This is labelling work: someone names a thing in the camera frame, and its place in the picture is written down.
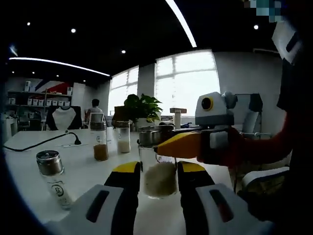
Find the brown liquid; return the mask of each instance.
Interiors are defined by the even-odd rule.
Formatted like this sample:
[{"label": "brown liquid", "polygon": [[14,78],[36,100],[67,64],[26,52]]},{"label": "brown liquid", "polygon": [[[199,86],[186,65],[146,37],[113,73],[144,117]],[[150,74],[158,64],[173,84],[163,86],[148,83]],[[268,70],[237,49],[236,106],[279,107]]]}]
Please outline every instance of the brown liquid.
[{"label": "brown liquid", "polygon": [[93,155],[97,161],[105,161],[109,158],[108,147],[106,144],[98,144],[93,147]]}]

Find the ceiling light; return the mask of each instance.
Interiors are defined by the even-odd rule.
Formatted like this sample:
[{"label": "ceiling light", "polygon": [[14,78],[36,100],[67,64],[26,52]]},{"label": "ceiling light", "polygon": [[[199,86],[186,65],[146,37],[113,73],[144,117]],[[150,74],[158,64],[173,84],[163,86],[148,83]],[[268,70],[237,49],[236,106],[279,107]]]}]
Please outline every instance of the ceiling light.
[{"label": "ceiling light", "polygon": [[196,41],[194,39],[194,36],[192,35],[190,28],[184,18],[184,16],[182,15],[180,9],[178,8],[178,6],[176,5],[176,3],[174,2],[174,0],[165,0],[167,2],[167,4],[170,6],[170,8],[172,9],[172,11],[174,12],[174,14],[176,15],[178,21],[180,22],[182,28],[185,30],[185,33],[187,34],[187,37],[191,43],[192,47],[197,47]]},{"label": "ceiling light", "polygon": [[96,70],[91,70],[91,69],[87,69],[84,67],[80,67],[77,65],[71,65],[71,64],[67,64],[67,63],[63,63],[63,62],[59,62],[59,61],[53,61],[53,60],[45,60],[45,59],[39,59],[39,58],[28,58],[28,57],[10,57],[9,60],[33,60],[33,61],[41,61],[41,62],[48,62],[48,63],[53,63],[53,64],[58,64],[58,65],[65,65],[65,66],[70,66],[73,68],[77,68],[77,69],[81,69],[81,70],[86,70],[86,71],[90,71],[90,72],[95,72],[101,75],[105,75],[105,76],[110,76],[107,73],[103,73],[103,72],[99,72]]}]

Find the glass jar with brown liquid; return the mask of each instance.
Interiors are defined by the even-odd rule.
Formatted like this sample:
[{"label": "glass jar with brown liquid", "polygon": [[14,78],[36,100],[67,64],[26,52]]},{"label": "glass jar with brown liquid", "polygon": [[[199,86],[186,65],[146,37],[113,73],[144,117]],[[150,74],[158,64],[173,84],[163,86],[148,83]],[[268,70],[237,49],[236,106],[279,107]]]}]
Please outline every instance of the glass jar with brown liquid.
[{"label": "glass jar with brown liquid", "polygon": [[103,113],[90,114],[91,144],[93,155],[97,161],[105,161],[109,158],[107,145],[107,126]]}]

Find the white bottle label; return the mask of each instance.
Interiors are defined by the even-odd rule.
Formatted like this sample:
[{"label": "white bottle label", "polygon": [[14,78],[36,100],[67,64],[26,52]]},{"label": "white bottle label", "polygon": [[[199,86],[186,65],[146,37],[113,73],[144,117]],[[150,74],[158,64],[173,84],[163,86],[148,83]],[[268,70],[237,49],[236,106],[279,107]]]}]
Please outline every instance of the white bottle label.
[{"label": "white bottle label", "polygon": [[48,182],[51,193],[56,197],[62,209],[70,209],[71,204],[73,203],[69,194],[64,188],[64,183],[62,181],[58,182]]}]

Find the black power cord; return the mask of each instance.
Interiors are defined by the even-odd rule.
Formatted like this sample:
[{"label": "black power cord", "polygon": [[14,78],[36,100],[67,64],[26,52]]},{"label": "black power cord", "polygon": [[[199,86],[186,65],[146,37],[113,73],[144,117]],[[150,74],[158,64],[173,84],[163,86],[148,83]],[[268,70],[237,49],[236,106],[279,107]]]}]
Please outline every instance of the black power cord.
[{"label": "black power cord", "polygon": [[37,146],[39,146],[39,145],[41,145],[41,144],[43,144],[43,143],[46,143],[46,142],[48,142],[48,141],[55,140],[55,139],[57,139],[57,138],[60,138],[60,137],[62,137],[62,136],[66,136],[66,135],[69,135],[69,134],[73,134],[73,135],[76,137],[76,140],[75,140],[74,144],[76,144],[76,145],[81,144],[81,142],[80,142],[78,136],[77,136],[74,132],[66,132],[65,134],[62,134],[62,135],[59,135],[59,136],[50,138],[50,139],[48,139],[48,140],[42,141],[42,142],[40,142],[40,143],[38,143],[38,144],[29,146],[29,147],[24,148],[24,149],[14,149],[14,148],[9,148],[9,147],[7,147],[7,146],[3,146],[3,147],[4,147],[4,148],[7,148],[7,149],[10,149],[10,150],[12,150],[12,151],[15,151],[15,152],[23,152],[23,151],[28,150],[28,149],[30,149],[30,148],[37,147]]}]

